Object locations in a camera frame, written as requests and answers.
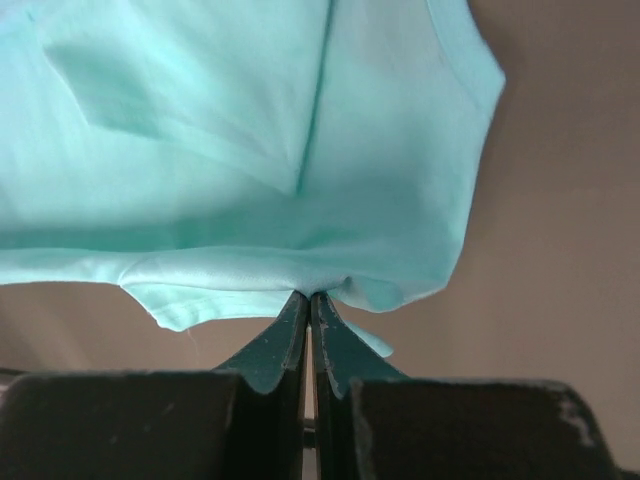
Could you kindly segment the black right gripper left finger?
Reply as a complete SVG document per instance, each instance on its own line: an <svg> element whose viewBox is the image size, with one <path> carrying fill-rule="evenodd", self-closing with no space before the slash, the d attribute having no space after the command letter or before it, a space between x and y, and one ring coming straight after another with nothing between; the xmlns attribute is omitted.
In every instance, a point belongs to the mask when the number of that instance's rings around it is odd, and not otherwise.
<svg viewBox="0 0 640 480"><path fill-rule="evenodd" d="M219 366L42 372L1 398L5 479L298 479L307 298Z"/></svg>

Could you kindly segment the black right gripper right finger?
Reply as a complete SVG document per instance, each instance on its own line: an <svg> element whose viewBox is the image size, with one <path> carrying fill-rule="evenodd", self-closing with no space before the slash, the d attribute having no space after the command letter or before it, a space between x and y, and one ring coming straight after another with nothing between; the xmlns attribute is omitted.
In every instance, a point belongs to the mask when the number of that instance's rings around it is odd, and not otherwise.
<svg viewBox="0 0 640 480"><path fill-rule="evenodd" d="M412 378L354 334L330 298L310 307L322 479L631 479L570 386Z"/></svg>

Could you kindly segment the teal t shirt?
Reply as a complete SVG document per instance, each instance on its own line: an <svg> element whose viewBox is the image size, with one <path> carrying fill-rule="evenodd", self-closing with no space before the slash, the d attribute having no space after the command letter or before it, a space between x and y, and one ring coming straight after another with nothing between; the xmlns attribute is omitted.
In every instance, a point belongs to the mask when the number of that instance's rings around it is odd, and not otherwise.
<svg viewBox="0 0 640 480"><path fill-rule="evenodd" d="M176 332L395 310L451 277L504 85L464 1L5 1L1 281Z"/></svg>

